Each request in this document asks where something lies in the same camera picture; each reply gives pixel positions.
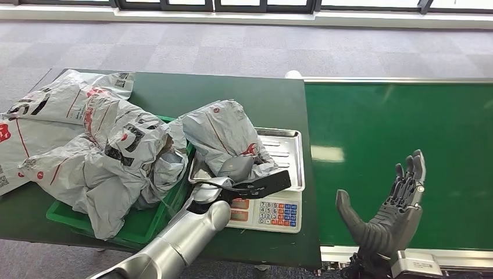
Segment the green tray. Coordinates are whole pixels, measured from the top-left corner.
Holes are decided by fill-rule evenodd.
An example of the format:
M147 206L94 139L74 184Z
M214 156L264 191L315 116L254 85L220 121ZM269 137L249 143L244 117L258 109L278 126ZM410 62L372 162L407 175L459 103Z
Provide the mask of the green tray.
M158 117L164 122L173 120L170 117ZM193 154L192 149L193 146L188 144L188 155ZM165 196L159 206L144 210L131 208L125 217L125 225L115 237L108 241L130 248L142 248L158 233L158 229L162 229L174 214L180 210L189 190L188 188L188 181L186 175L184 175L182 180ZM48 220L71 226L75 233L94 237L89 216L73 211L71 206L63 202L55 201L48 209L46 217Z

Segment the floor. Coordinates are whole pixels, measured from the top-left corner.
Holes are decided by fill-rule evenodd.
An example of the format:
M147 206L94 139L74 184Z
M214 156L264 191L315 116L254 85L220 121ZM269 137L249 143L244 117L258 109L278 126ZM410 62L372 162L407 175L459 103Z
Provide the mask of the floor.
M0 112L51 68L284 77L491 77L493 33L159 23L0 21ZM86 278L128 253L0 240L0 278ZM199 260L183 278L312 278ZM326 273L323 277L338 277Z

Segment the metal bracket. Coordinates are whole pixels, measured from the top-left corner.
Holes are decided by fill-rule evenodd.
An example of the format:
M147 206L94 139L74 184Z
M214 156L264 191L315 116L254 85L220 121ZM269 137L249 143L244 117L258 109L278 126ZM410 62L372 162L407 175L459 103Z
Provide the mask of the metal bracket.
M419 2L417 3L417 7L419 8L419 13L422 15L426 15L432 3L433 0L419 0Z

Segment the qr code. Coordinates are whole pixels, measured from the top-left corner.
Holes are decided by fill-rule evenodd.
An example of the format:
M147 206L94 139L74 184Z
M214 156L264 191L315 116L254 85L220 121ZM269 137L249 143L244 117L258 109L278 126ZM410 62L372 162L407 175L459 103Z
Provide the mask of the qr code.
M118 78L121 78L123 80L126 80L128 77L129 73L119 73Z
M23 164L23 167L25 167L26 170L32 170L34 165L36 165L36 159L27 158Z
M0 176L0 188L9 185L9 181L5 176Z
M117 80L115 82L115 86L118 86L118 87L125 87L125 81L124 80Z

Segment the green table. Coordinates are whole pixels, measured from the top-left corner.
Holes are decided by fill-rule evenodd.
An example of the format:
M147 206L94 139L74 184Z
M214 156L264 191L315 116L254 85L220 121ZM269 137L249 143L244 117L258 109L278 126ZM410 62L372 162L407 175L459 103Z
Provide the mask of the green table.
M335 210L346 189L363 220L387 197L394 164L420 148L424 213L411 248L493 250L493 81L306 81L322 245L355 245Z
M280 234L226 228L205 248L202 257L309 269L321 266L303 86L301 80L274 78L137 74L129 101L156 115L177 117L207 103L234 98L243 105L255 126L298 130L302 134L306 188L301 231ZM6 194L0 201L0 238L130 251L77 235L61 224L48 221L45 214L52 202L53 198L33 183Z

